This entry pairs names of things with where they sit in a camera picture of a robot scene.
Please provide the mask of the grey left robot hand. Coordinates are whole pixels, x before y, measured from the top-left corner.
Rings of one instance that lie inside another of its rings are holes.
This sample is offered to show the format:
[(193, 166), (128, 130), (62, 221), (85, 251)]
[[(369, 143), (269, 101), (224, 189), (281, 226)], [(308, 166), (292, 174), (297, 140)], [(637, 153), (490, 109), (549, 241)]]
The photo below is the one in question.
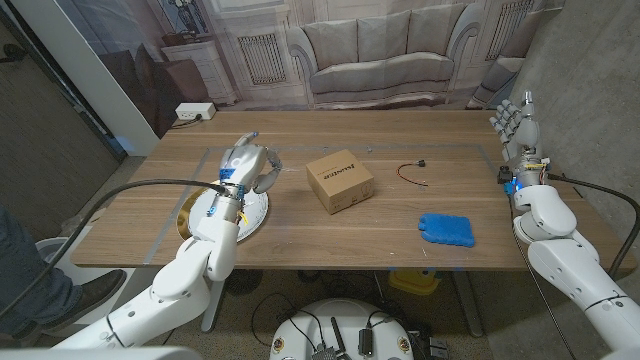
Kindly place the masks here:
[(220, 183), (242, 187), (239, 197), (249, 190), (256, 194), (267, 192), (283, 168), (276, 151), (252, 143), (258, 135), (258, 132), (244, 134), (225, 151), (220, 162)]

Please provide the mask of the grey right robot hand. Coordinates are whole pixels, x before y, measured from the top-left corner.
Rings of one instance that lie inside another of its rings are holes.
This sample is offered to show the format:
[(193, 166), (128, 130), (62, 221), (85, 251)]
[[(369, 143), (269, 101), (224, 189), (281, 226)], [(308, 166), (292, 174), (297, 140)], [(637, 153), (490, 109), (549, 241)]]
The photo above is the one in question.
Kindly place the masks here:
[(549, 164), (542, 154), (541, 130), (534, 113), (533, 94), (525, 90), (520, 106), (503, 100), (489, 119), (503, 145), (503, 159), (519, 188), (542, 185)]

